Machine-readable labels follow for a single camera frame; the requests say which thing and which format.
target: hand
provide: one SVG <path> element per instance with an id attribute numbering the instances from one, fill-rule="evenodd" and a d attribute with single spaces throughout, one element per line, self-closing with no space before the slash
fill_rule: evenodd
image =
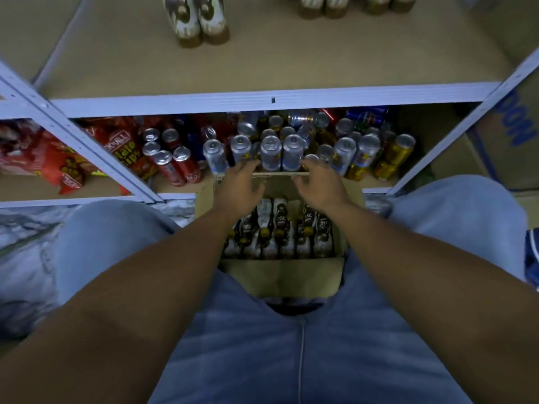
<path id="1" fill-rule="evenodd" d="M 329 216 L 336 207 L 350 203 L 341 177 L 328 164 L 311 159 L 301 160 L 301 164 L 309 169 L 308 181 L 302 176 L 292 180 L 307 204 Z"/>
<path id="2" fill-rule="evenodd" d="M 226 171 L 217 189 L 213 209 L 224 212 L 231 224 L 251 213 L 264 195 L 266 181 L 253 189 L 253 171 L 259 164 L 259 160 L 236 164 Z"/>

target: person's left hand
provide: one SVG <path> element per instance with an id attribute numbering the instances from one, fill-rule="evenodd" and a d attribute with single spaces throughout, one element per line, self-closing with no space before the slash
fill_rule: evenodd
<path id="1" fill-rule="evenodd" d="M 253 188 L 253 172 L 260 164 L 259 160 L 241 162 L 228 169 L 219 185 L 213 201 L 213 209 L 220 210 L 236 222 L 251 213 L 264 195 L 266 182 Z"/>

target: leg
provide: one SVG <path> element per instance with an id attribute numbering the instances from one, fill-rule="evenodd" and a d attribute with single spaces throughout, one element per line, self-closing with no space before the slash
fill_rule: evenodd
<path id="1" fill-rule="evenodd" d="M 165 215 L 132 201 L 82 207 L 58 239 L 61 302 L 110 266 L 178 229 Z M 297 397 L 299 334 L 297 321 L 280 317 L 216 271 L 203 308 L 172 353 L 150 401 L 285 402 Z"/>
<path id="2" fill-rule="evenodd" d="M 491 180 L 454 176 L 429 184 L 400 198 L 390 219 L 523 278 L 526 215 Z M 470 403 L 353 252 L 344 275 L 327 310 L 307 315 L 304 392 L 341 402 Z M 322 382 L 327 392 L 318 390 Z"/>

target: zipper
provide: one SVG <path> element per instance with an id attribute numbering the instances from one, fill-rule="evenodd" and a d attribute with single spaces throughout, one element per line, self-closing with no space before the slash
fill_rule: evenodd
<path id="1" fill-rule="evenodd" d="M 305 324 L 306 320 L 304 317 L 299 317 L 298 321 L 301 326 L 301 347 L 300 347 L 300 365 L 298 372 L 298 404 L 301 404 L 301 372 L 303 370 L 303 349 L 305 348 Z"/>

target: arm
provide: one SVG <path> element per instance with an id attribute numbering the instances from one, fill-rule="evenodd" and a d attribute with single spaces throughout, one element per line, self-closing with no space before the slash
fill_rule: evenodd
<path id="1" fill-rule="evenodd" d="M 257 162 L 230 169 L 214 207 L 99 275 L 0 362 L 5 404 L 146 403 L 206 294 L 230 227 L 260 202 Z"/>
<path id="2" fill-rule="evenodd" d="M 534 401 L 536 292 L 475 255 L 355 206 L 332 169 L 306 164 L 310 182 L 294 180 L 301 196 L 344 232 L 376 285 L 469 397 L 489 404 Z"/>

